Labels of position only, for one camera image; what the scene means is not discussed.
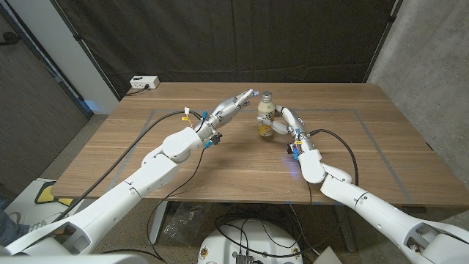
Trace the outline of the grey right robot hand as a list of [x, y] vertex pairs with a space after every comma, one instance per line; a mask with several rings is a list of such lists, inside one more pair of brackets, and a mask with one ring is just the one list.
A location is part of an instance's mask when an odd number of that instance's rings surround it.
[[289, 133], [295, 142], [300, 142], [300, 150], [302, 153], [315, 148], [309, 135], [306, 133], [304, 122], [294, 111], [283, 106], [276, 105], [275, 113], [280, 114], [287, 124], [285, 125], [281, 122], [272, 121], [266, 117], [257, 117], [257, 120], [263, 125], [270, 126], [276, 133], [282, 135]]

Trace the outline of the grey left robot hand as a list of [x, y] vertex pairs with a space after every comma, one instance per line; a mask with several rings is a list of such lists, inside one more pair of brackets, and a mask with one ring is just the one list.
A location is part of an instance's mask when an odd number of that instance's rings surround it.
[[204, 141], [211, 137], [217, 129], [225, 126], [249, 101], [248, 99], [257, 96], [259, 93], [249, 89], [236, 97], [230, 97], [219, 103], [210, 114], [194, 127], [199, 138]]

